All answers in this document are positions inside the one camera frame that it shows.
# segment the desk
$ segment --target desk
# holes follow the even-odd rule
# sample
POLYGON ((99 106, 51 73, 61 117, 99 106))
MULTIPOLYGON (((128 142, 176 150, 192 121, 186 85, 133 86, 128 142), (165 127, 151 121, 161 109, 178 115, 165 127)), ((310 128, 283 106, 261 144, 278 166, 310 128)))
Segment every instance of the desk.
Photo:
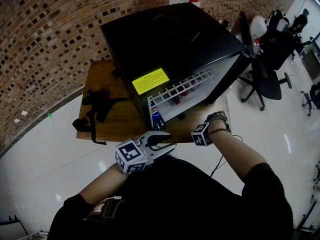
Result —
MULTIPOLYGON (((110 98, 129 98, 129 94, 121 80, 112 75, 115 69, 112 60, 93 61, 86 79, 83 90, 83 97, 86 97, 87 91, 93 89, 98 91, 105 89, 110 93, 110 98)), ((219 110, 228 110, 227 100, 224 97, 226 107, 219 106, 219 110)), ((188 111, 185 111, 185 120, 180 121, 178 118, 172 118, 166 122, 166 132, 171 133, 173 138, 169 141, 174 143, 193 142, 191 132, 197 125, 203 124, 207 115, 218 111, 216 106, 198 104, 188 111)), ((87 112, 91 109, 90 105, 81 105, 79 118, 86 117, 87 112)), ((106 142, 123 142, 129 138, 142 135, 147 128, 140 117, 134 103, 129 99, 117 102, 112 106, 103 123, 96 121, 96 139, 97 141, 106 142)), ((91 140, 91 132, 76 133, 77 139, 91 140)))

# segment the tiled floor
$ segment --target tiled floor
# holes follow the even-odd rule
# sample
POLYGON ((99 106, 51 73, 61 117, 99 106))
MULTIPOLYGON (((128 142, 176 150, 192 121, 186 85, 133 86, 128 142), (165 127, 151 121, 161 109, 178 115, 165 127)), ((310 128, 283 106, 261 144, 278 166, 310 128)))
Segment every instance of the tiled floor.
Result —
MULTIPOLYGON (((310 207, 314 167, 320 158, 320 113, 314 110, 307 117, 301 106, 300 91, 308 91, 312 82, 299 59, 287 60, 278 76, 283 72, 290 75, 293 88, 283 84, 282 100, 265 99, 264 112, 260 112, 255 95, 240 102, 239 97, 249 91, 242 82, 232 85, 227 101, 233 134, 265 156, 280 177, 297 225, 310 207)), ((76 139, 71 122, 78 117, 80 102, 78 97, 46 118, 0 160, 0 221, 15 214, 29 233, 48 231, 63 201, 115 162, 115 143, 100 146, 76 139)), ((172 155, 207 174, 221 156, 214 146, 192 143, 179 144, 172 155)), ((243 183, 227 163, 214 178, 241 194, 243 183)))

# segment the yellow sticker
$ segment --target yellow sticker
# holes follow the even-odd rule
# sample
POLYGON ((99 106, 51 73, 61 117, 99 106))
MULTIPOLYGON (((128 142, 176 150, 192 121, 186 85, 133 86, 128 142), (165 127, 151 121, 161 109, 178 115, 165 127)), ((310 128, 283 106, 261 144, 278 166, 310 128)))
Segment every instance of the yellow sticker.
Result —
POLYGON ((132 83, 138 94, 141 95, 167 81, 169 81, 169 78, 167 77, 166 73, 162 68, 159 68, 132 81, 132 83))

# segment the mini fridge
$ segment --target mini fridge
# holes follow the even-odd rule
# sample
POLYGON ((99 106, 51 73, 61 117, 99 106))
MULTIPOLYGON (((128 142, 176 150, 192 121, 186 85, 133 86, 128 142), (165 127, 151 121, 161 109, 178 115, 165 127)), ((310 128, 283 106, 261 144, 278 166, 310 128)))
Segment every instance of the mini fridge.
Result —
POLYGON ((155 106, 168 121, 200 102, 211 104, 253 61, 244 13, 238 23, 232 34, 192 3, 180 3, 101 26, 116 71, 149 130, 155 106))

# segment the patch on shirt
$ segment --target patch on shirt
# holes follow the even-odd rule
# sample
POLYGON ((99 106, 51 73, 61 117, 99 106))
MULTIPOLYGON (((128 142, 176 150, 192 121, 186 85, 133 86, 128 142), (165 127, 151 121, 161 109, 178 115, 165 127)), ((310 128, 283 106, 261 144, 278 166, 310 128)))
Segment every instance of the patch on shirt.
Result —
POLYGON ((105 222, 107 219, 114 219, 119 205, 123 202, 125 200, 122 200, 122 196, 115 195, 114 197, 106 198, 93 208, 88 218, 83 220, 105 222))

